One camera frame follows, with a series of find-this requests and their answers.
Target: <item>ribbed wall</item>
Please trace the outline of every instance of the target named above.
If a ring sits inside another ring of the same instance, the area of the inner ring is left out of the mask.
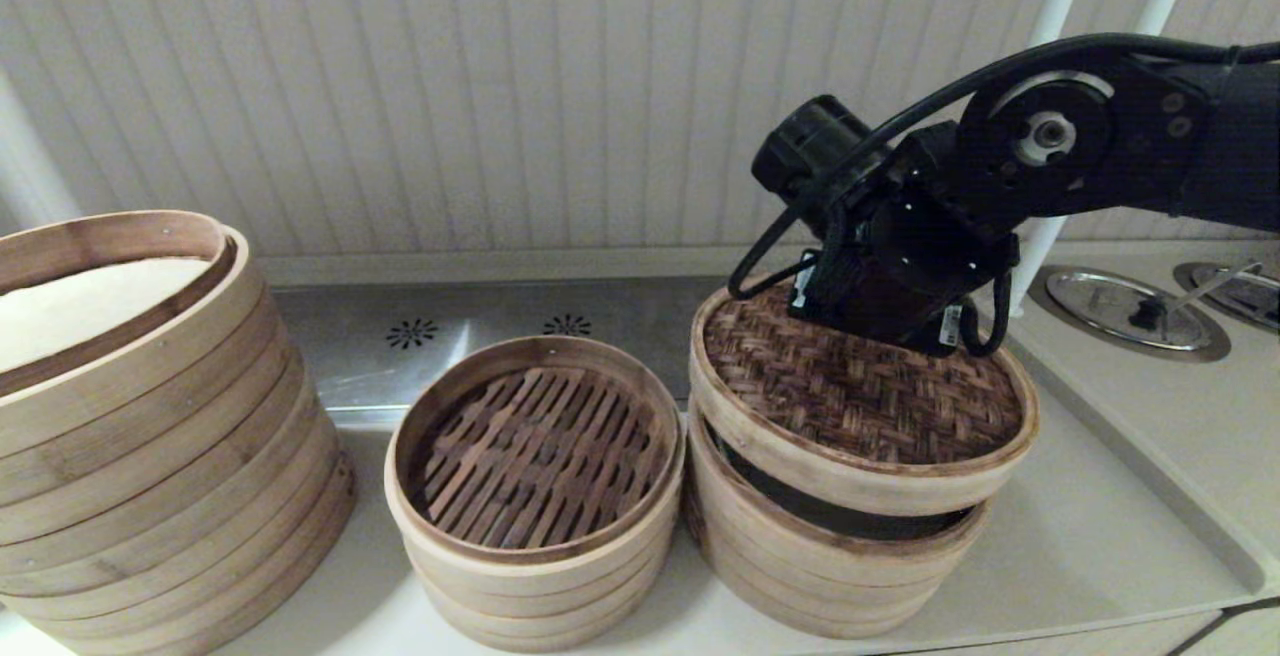
[[[1078,0],[1068,29],[1142,3]],[[795,105],[878,122],[1024,47],[1041,4],[0,0],[0,64],[88,213],[195,209],[268,255],[744,243],[780,210],[750,159]],[[1274,37],[1277,8],[1180,0],[1170,31]]]

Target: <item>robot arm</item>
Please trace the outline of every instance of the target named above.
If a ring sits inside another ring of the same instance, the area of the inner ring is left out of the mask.
[[[1280,231],[1280,45],[1216,49],[1098,35],[980,69],[872,131],[819,96],[768,136],[755,178],[787,204],[730,279],[750,297],[799,274],[792,316],[945,356],[998,347],[1012,233],[1029,217],[1134,206]],[[972,94],[960,123],[887,142]],[[796,219],[822,240],[744,288]],[[968,295],[996,281],[996,325],[978,341]]]

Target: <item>stack of bamboo steamers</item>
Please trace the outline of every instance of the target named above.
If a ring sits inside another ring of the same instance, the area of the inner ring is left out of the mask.
[[[205,653],[355,501],[248,245],[138,211],[0,238],[0,602],[79,653]]]
[[[787,286],[694,320],[685,514],[712,568],[831,638],[919,611],[1038,429],[1021,366],[933,359],[786,315]]]

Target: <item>sticker label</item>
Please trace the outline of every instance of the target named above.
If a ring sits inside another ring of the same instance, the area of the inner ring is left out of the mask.
[[[817,252],[805,251],[804,256],[800,256],[800,259],[809,259],[810,255],[817,255]],[[812,266],[796,274],[795,291],[792,292],[795,293],[795,296],[791,297],[791,305],[796,309],[804,309],[804,302],[805,302],[804,288],[809,286],[809,277],[813,275],[814,268],[818,268],[817,260]]]
[[[951,304],[947,310],[942,313],[942,329],[938,332],[938,343],[945,343],[947,346],[956,346],[960,343],[960,314],[964,313],[964,305]]]

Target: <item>woven bamboo lid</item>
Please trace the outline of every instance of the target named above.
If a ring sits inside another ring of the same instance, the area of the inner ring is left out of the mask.
[[[694,322],[692,397],[764,473],[851,509],[961,509],[1009,477],[1038,429],[1034,387],[1005,351],[947,359],[792,319],[787,284],[719,291]]]
[[[485,348],[415,404],[393,443],[401,493],[435,541],[503,562],[598,547],[678,470],[675,401],[644,365],[582,338]]]

